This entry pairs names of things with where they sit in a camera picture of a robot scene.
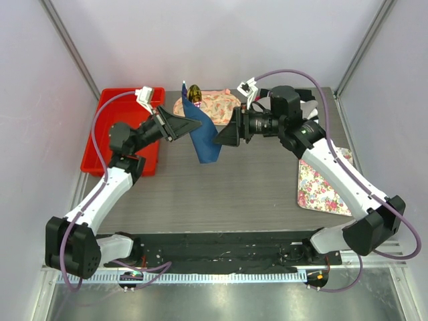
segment cable connector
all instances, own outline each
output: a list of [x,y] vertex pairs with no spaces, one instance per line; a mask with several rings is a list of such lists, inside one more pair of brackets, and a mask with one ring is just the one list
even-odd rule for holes
[[136,102],[138,102],[141,106],[147,110],[150,115],[154,114],[154,110],[152,105],[150,105],[150,101],[152,100],[154,90],[151,87],[143,87],[141,89],[135,90]]
[[254,77],[251,79],[248,79],[246,82],[242,82],[238,86],[238,92],[243,94],[245,97],[247,97],[247,109],[249,109],[249,106],[251,103],[255,100],[255,97],[257,96],[258,88],[255,86],[256,81],[254,80]]

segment gray tabletop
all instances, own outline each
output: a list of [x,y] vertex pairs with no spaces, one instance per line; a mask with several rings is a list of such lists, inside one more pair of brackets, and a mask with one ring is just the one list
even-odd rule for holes
[[[331,89],[324,92],[332,138],[336,146],[348,148]],[[165,106],[172,110],[179,97],[180,92],[167,92]],[[86,192],[98,181],[89,177]],[[350,220],[300,208],[297,184],[298,161],[277,138],[254,136],[238,148],[223,146],[219,160],[210,165],[199,164],[189,135],[172,143],[163,140],[156,175],[138,180],[98,233],[305,230]]]

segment shiny gray floor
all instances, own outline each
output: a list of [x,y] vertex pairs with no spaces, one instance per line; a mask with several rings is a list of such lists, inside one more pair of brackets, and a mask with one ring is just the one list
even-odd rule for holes
[[[331,89],[324,92],[332,138],[336,146],[348,147]],[[167,92],[165,106],[171,110],[179,96]],[[156,175],[141,178],[117,202],[98,233],[300,230],[349,220],[301,209],[297,180],[298,162],[277,138],[255,136],[248,145],[224,146],[218,162],[210,165],[199,164],[189,135],[172,143],[163,140]],[[90,177],[86,192],[97,181]]]
[[[328,285],[342,288],[357,272],[332,270]],[[340,294],[317,293],[303,284],[169,285],[120,292],[88,308],[72,303],[95,302],[117,287],[83,285],[69,296],[64,285],[57,285],[47,320],[405,320],[389,269],[364,269],[361,281]]]

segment wall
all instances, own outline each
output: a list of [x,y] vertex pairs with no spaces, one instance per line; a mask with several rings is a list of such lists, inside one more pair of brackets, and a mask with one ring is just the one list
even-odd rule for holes
[[[279,68],[337,87],[382,0],[53,0],[97,86],[236,88]],[[292,76],[290,85],[307,86]],[[278,79],[264,81],[273,86]]]
[[1,319],[29,320],[44,227],[64,215],[96,102],[33,0],[0,12]]
[[[405,215],[424,241],[409,266],[428,302],[428,2],[397,1],[351,79],[342,101],[363,173],[389,195],[407,203]],[[402,226],[406,252],[415,247]]]

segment floral cloth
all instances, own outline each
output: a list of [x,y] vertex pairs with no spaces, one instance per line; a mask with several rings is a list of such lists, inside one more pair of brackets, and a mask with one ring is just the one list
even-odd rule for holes
[[[202,103],[200,109],[210,117],[214,125],[227,125],[234,107],[241,105],[241,101],[230,93],[230,90],[219,92],[202,91]],[[174,104],[174,114],[184,116],[181,98]]]
[[[352,165],[351,151],[339,148],[344,158]],[[298,204],[304,209],[352,216],[344,201],[330,184],[304,161],[299,162]]]

